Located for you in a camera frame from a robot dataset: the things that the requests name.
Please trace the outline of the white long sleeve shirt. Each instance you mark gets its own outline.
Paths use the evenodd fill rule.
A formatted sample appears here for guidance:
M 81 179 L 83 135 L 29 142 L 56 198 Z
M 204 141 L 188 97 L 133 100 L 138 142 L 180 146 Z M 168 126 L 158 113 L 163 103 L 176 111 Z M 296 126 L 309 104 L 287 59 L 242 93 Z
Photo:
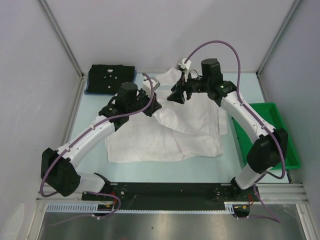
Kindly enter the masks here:
M 180 162 L 192 157 L 223 154 L 227 114 L 205 93 L 193 94 L 185 104 L 168 101 L 170 90 L 156 90 L 161 109 L 151 117 L 130 116 L 105 140 L 110 163 Z

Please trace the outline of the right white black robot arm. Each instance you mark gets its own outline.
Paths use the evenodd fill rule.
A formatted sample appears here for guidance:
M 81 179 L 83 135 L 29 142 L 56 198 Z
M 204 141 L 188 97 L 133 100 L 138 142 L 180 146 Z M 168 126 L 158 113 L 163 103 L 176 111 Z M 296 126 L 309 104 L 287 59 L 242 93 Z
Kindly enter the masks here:
M 252 147 L 249 150 L 247 164 L 230 184 L 230 194 L 242 201 L 248 196 L 252 186 L 269 170 L 281 164 L 285 167 L 288 149 L 288 133 L 284 128 L 276 129 L 263 119 L 243 98 L 238 86 L 223 79 L 221 66 L 216 58 L 201 61 L 202 74 L 192 77 L 191 61 L 184 58 L 178 63 L 181 77 L 171 88 L 168 101 L 184 104 L 192 94 L 206 93 L 219 107 L 225 110 L 242 127 L 249 137 Z

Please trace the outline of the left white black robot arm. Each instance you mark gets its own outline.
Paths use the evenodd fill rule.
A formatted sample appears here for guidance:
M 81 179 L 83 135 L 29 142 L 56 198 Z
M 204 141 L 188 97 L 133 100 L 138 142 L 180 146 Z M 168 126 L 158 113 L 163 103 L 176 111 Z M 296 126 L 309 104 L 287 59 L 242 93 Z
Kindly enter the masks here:
M 161 109 L 155 93 L 159 86 L 155 79 L 145 80 L 141 89 L 133 82 L 123 83 L 94 121 L 75 139 L 56 150 L 47 148 L 41 156 L 40 194 L 46 198 L 51 196 L 44 192 L 44 184 L 48 184 L 63 197 L 81 189 L 92 191 L 100 200 L 107 199 L 111 193 L 107 179 L 99 173 L 81 173 L 76 168 L 100 141 L 115 133 L 130 116 L 144 113 L 150 117 Z

